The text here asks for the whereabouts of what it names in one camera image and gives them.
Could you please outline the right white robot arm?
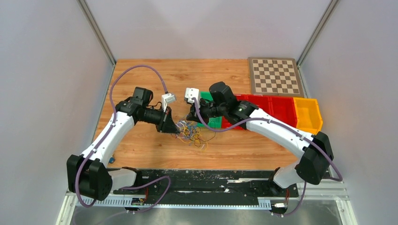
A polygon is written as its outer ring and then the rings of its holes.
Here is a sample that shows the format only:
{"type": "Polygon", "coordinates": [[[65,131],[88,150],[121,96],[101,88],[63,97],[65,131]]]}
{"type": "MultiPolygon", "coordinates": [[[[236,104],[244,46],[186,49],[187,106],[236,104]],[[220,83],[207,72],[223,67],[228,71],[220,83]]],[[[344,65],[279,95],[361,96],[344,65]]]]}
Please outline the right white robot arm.
{"type": "Polygon", "coordinates": [[[276,168],[269,177],[268,189],[273,195],[281,195],[292,184],[307,182],[318,185],[332,165],[333,151],[329,137],[318,132],[312,134],[276,119],[256,104],[238,100],[230,86],[216,82],[209,88],[212,100],[201,97],[196,88],[186,88],[184,100],[190,104],[187,120],[207,125],[210,118],[224,117],[232,129],[260,134],[289,150],[297,161],[286,167],[276,168]]]}

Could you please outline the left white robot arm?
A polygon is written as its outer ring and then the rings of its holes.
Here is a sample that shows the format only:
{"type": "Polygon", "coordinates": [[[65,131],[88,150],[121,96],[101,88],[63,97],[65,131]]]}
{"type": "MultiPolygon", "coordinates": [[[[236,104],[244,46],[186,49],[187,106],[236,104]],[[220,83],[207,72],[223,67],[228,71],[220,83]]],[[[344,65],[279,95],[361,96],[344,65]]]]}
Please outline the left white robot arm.
{"type": "Polygon", "coordinates": [[[109,122],[93,143],[80,155],[68,158],[66,166],[71,192],[102,201],[121,188],[132,194],[143,190],[144,182],[137,177],[137,170],[127,167],[110,171],[107,166],[122,139],[138,122],[155,125],[159,133],[179,133],[168,105],[176,100],[175,95],[163,94],[159,109],[149,105],[152,98],[151,90],[136,87],[132,96],[116,104],[109,122]]]}

